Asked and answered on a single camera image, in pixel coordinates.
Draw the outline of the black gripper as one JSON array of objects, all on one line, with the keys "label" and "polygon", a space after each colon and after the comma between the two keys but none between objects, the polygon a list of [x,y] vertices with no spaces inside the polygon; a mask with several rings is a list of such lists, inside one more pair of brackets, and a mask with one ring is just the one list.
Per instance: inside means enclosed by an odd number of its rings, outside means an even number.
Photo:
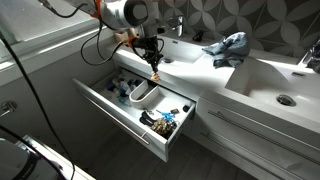
[{"label": "black gripper", "polygon": [[151,38],[134,38],[131,41],[131,49],[138,57],[151,64],[152,73],[158,73],[160,52],[164,48],[164,46],[159,46],[159,41],[164,42],[163,39],[157,36]]}]

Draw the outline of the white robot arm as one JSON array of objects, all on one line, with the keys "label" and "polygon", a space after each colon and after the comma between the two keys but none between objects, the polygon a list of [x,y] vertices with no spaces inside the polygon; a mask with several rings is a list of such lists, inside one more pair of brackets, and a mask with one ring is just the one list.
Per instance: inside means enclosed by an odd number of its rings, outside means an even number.
[{"label": "white robot arm", "polygon": [[167,32],[157,15],[157,3],[152,0],[64,0],[75,7],[70,15],[60,14],[48,0],[38,0],[42,6],[61,18],[70,18],[81,10],[111,30],[135,28],[137,33],[126,44],[145,60],[154,73],[158,72],[161,49],[158,35]]}]

